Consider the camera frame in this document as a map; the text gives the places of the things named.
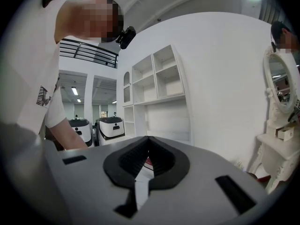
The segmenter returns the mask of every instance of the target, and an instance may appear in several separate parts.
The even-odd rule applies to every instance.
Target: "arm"
[[[71,128],[66,118],[59,124],[49,129],[56,140],[64,147],[64,149],[88,148],[81,137]]]
[[[61,100],[59,79],[58,89],[54,92],[48,112],[45,117],[45,125],[52,135],[64,147],[64,149],[87,148],[81,137],[71,128],[66,119],[65,109]]]

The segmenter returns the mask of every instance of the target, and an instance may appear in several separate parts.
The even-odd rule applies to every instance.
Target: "black railing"
[[[64,38],[60,42],[60,56],[82,59],[117,68],[118,54],[88,43]]]

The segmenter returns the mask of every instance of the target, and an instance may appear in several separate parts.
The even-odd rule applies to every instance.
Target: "man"
[[[282,22],[275,21],[271,26],[271,33],[277,48],[288,49],[291,52],[300,50],[297,37]]]
[[[123,15],[113,0],[26,0],[9,24],[0,56],[0,121],[44,137],[44,124],[65,149],[87,148],[66,119],[60,93],[59,42],[116,38]]]

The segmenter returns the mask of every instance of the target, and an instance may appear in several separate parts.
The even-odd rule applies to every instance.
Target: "red object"
[[[266,177],[258,178],[257,181],[258,182],[267,182],[267,181],[270,180],[270,178],[271,178],[271,176],[269,175],[269,176],[266,176]]]
[[[149,165],[151,165],[151,166],[153,166],[152,163],[151,163],[151,161],[150,161],[150,158],[147,158],[146,163],[149,164]]]

